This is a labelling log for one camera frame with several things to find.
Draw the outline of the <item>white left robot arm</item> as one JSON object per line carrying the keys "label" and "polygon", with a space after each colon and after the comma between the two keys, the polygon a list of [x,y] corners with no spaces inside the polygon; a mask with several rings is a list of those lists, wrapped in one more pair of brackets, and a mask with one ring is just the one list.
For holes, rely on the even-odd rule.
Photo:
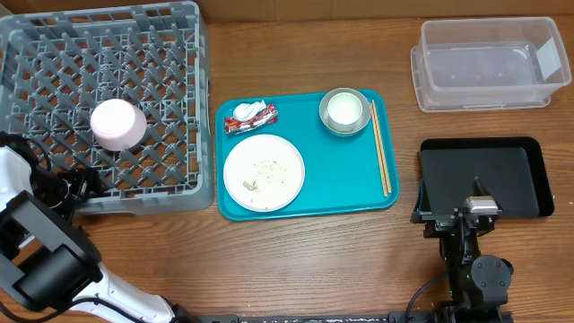
{"label": "white left robot arm", "polygon": [[108,322],[194,322],[160,295],[139,290],[109,271],[75,209],[103,184],[94,168],[51,170],[40,144],[1,134],[1,288],[24,308],[51,320],[68,310]]}

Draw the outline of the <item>pink cup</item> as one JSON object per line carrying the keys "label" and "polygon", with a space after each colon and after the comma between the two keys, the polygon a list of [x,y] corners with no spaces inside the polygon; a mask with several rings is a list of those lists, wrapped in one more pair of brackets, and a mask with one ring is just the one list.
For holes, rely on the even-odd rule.
{"label": "pink cup", "polygon": [[144,113],[128,101],[111,99],[93,110],[90,128],[102,148],[118,152],[129,150],[141,142],[147,120]]}

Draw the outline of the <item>grey plastic dishwasher rack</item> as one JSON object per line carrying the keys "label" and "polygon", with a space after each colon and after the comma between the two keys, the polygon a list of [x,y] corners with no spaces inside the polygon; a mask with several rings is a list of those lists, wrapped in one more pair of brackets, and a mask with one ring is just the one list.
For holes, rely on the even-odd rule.
{"label": "grey plastic dishwasher rack", "polygon": [[1,20],[1,128],[55,173],[98,173],[83,214],[212,204],[209,87],[208,31],[192,1]]}

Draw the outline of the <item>white cup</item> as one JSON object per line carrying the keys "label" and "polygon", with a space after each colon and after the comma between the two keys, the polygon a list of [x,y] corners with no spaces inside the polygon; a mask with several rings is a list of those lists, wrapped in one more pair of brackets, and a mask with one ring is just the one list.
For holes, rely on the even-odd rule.
{"label": "white cup", "polygon": [[349,92],[337,93],[327,103],[328,125],[337,132],[349,133],[362,114],[360,99]]}

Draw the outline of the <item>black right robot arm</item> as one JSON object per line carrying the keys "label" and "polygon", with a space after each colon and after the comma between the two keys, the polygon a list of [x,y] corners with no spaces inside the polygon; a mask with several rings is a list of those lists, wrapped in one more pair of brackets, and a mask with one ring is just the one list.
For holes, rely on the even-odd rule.
{"label": "black right robot arm", "polygon": [[508,302],[514,268],[508,260],[481,253],[478,238],[495,229],[501,208],[479,179],[474,193],[450,212],[431,211],[430,194],[420,183],[412,223],[425,225],[423,237],[439,239],[451,301],[426,315],[428,322],[507,323],[513,320],[500,307]]}

